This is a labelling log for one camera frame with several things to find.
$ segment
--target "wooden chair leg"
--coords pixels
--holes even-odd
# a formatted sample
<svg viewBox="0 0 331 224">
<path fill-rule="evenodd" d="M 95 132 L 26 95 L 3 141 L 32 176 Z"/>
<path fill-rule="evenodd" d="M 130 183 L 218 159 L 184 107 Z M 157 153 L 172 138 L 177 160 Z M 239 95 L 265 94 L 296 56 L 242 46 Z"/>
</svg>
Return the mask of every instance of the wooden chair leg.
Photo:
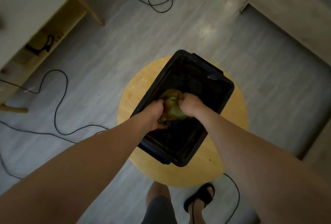
<svg viewBox="0 0 331 224">
<path fill-rule="evenodd" d="M 28 112 L 28 110 L 26 108 L 6 106 L 5 104 L 0 104 L 0 111 L 15 112 L 15 113 L 27 113 Z"/>
<path fill-rule="evenodd" d="M 78 0 L 84 7 L 85 9 L 91 13 L 91 15 L 94 17 L 95 20 L 102 26 L 105 26 L 105 22 L 95 13 L 95 11 L 91 8 L 91 6 L 86 2 L 86 0 Z"/>
</svg>

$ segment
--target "round tabletop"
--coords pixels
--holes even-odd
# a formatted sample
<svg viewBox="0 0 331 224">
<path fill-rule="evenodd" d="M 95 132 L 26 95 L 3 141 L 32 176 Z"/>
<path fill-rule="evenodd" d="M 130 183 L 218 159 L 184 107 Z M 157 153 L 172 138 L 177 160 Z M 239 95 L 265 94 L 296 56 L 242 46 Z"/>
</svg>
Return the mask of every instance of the round tabletop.
<svg viewBox="0 0 331 224">
<path fill-rule="evenodd" d="M 132 112 L 170 58 L 171 56 L 150 63 L 131 79 L 119 103 L 118 124 L 130 118 Z M 224 75 L 231 79 L 226 72 L 224 72 Z M 245 130 L 248 129 L 245 100 L 236 84 L 234 92 L 221 115 L 237 126 Z M 163 165 L 138 147 L 131 154 L 130 160 L 138 170 L 149 178 L 174 187 L 204 184 L 221 176 L 224 172 L 223 162 L 209 135 L 207 135 L 191 161 L 184 167 L 177 167 L 172 163 Z"/>
</svg>

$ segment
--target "person's left hand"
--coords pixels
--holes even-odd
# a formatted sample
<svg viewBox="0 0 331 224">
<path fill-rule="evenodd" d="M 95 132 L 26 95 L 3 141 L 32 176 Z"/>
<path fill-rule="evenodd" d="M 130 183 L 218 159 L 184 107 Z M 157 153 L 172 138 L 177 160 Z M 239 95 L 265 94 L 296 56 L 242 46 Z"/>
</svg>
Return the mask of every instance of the person's left hand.
<svg viewBox="0 0 331 224">
<path fill-rule="evenodd" d="M 156 129 L 167 129 L 167 125 L 161 125 L 158 122 L 158 119 L 161 117 L 163 113 L 163 100 L 159 99 L 150 103 L 143 112 L 147 115 L 147 117 L 151 117 L 151 130 Z"/>
</svg>

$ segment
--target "black slipper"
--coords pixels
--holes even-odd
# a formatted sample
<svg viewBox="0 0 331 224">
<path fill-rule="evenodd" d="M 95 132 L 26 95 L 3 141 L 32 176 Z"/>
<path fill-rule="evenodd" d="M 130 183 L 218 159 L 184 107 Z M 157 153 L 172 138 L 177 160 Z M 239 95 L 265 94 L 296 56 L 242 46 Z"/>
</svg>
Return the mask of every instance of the black slipper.
<svg viewBox="0 0 331 224">
<path fill-rule="evenodd" d="M 202 200 L 205 203 L 205 207 L 213 200 L 213 197 L 210 195 L 210 193 L 207 189 L 208 187 L 211 187 L 213 189 L 213 192 L 215 195 L 215 188 L 212 183 L 208 182 L 208 183 L 202 185 L 195 194 L 193 194 L 191 197 L 189 197 L 184 202 L 184 210 L 187 213 L 188 213 L 188 206 L 191 205 L 191 203 L 194 202 L 196 199 Z"/>
</svg>

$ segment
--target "black plastic container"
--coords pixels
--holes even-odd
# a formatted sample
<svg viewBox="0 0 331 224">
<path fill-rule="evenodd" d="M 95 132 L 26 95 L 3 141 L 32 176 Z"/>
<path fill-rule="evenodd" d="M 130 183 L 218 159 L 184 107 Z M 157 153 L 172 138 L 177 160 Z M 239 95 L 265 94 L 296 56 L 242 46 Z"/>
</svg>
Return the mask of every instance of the black plastic container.
<svg viewBox="0 0 331 224">
<path fill-rule="evenodd" d="M 234 84 L 220 69 L 197 54 L 178 50 L 157 76 L 131 117 L 171 88 L 197 95 L 206 106 L 221 113 L 234 90 Z M 167 130 L 149 132 L 138 147 L 163 164 L 172 162 L 176 166 L 186 166 L 206 138 L 207 131 L 195 118 L 169 121 L 168 124 L 170 126 Z"/>
</svg>

